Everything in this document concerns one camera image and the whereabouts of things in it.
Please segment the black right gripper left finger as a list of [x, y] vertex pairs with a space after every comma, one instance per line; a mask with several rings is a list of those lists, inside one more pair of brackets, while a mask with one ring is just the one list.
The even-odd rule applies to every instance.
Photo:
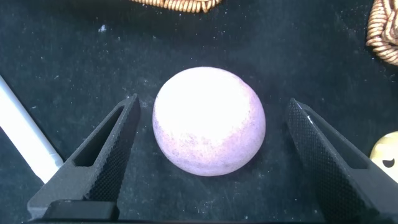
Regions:
[[139, 97], [120, 101], [28, 201], [32, 218], [109, 217], [116, 208], [141, 116]]

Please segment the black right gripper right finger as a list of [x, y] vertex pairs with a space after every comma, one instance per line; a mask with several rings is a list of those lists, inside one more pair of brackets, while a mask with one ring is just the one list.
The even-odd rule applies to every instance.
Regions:
[[397, 183], [369, 157], [295, 99], [286, 122], [328, 223], [397, 222]]

